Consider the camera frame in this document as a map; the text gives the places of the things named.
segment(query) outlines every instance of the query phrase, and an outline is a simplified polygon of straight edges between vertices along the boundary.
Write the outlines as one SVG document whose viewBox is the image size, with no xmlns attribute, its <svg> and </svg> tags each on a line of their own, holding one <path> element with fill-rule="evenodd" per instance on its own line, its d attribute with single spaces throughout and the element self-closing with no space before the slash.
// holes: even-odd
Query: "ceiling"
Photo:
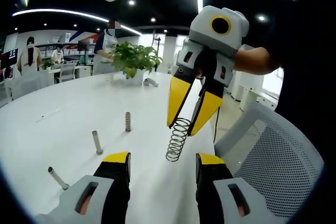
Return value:
<svg viewBox="0 0 336 224">
<path fill-rule="evenodd" d="M 2 33 L 22 33 L 41 29 L 78 29 L 95 32 L 97 27 L 103 28 L 104 23 L 84 17 L 60 13 L 32 13 L 11 17 L 11 14 L 24 9 L 58 8 L 88 13 L 109 19 L 111 15 L 117 16 L 119 21 L 142 33 L 151 33 L 153 27 L 158 33 L 163 29 L 169 30 L 168 35 L 187 34 L 186 30 L 176 29 L 176 26 L 189 27 L 197 15 L 197 0 L 135 0 L 136 5 L 130 6 L 128 0 L 106 2 L 104 0 L 29 0 L 25 7 L 19 0 L 4 0 L 2 4 L 1 20 Z M 250 32 L 245 43 L 258 46 L 264 40 L 270 27 L 270 22 L 260 22 L 256 15 L 264 14 L 271 20 L 273 6 L 276 0 L 203 0 L 204 6 L 227 7 L 242 12 L 250 21 Z M 132 36 L 123 31 L 122 36 Z"/>
</svg>

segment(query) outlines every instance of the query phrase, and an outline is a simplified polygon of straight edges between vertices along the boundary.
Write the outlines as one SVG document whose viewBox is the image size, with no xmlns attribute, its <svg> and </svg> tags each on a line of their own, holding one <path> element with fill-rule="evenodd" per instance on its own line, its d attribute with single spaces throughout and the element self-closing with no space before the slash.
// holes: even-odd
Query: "green leaves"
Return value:
<svg viewBox="0 0 336 224">
<path fill-rule="evenodd" d="M 129 42 L 124 42 L 116 46 L 112 52 L 114 56 L 113 65 L 126 73 L 126 78 L 133 78 L 137 69 L 145 69 L 149 72 L 162 62 L 162 58 L 157 56 L 153 47 L 135 46 Z"/>
</svg>

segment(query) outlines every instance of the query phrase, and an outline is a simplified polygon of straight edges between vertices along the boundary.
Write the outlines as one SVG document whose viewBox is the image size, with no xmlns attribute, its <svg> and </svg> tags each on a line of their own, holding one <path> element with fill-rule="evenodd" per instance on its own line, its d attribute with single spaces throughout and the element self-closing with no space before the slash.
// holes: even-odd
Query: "round table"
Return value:
<svg viewBox="0 0 336 224">
<path fill-rule="evenodd" d="M 214 154 L 210 123 L 184 145 L 180 159 L 165 154 L 172 130 L 166 126 L 171 75 L 151 73 L 159 86 L 125 87 L 111 74 L 76 79 L 21 97 L 0 109 L 2 170 L 27 211 L 47 214 L 63 192 L 48 174 L 52 166 L 69 185 L 93 175 L 112 153 L 131 153 L 131 199 L 126 223 L 198 223 L 195 154 Z M 201 84 L 181 111 L 190 119 Z M 130 133 L 125 112 L 131 113 Z M 98 131 L 98 156 L 91 132 Z"/>
</svg>

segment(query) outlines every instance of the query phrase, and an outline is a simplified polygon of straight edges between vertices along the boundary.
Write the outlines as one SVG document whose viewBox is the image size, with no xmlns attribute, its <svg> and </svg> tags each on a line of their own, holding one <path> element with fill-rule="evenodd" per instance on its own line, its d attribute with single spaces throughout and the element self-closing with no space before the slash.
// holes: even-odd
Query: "metal peg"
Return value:
<svg viewBox="0 0 336 224">
<path fill-rule="evenodd" d="M 97 131 L 92 131 L 92 136 L 93 136 L 93 140 L 95 142 L 95 146 L 96 146 L 96 153 L 97 155 L 102 155 L 103 154 L 103 150 L 100 146 L 100 143 L 99 143 L 99 138 L 98 138 L 98 132 Z"/>
<path fill-rule="evenodd" d="M 125 122 L 126 122 L 125 130 L 126 132 L 130 132 L 131 131 L 131 113 L 130 112 L 126 112 Z"/>
<path fill-rule="evenodd" d="M 48 173 L 54 178 L 54 180 L 56 180 L 56 182 L 62 187 L 62 189 L 65 191 L 66 189 L 69 188 L 69 185 L 66 184 L 59 176 L 58 174 L 55 172 L 55 170 L 49 166 L 48 168 Z"/>
</svg>

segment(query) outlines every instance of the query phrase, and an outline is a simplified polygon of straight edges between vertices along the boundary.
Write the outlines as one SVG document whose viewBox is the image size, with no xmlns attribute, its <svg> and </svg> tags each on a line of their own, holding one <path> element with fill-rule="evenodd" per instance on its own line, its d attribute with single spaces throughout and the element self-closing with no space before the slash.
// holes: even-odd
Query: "yellow circle logo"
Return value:
<svg viewBox="0 0 336 224">
<path fill-rule="evenodd" d="M 220 35 L 228 34 L 231 30 L 230 20 L 221 15 L 213 17 L 210 26 L 215 33 Z"/>
</svg>

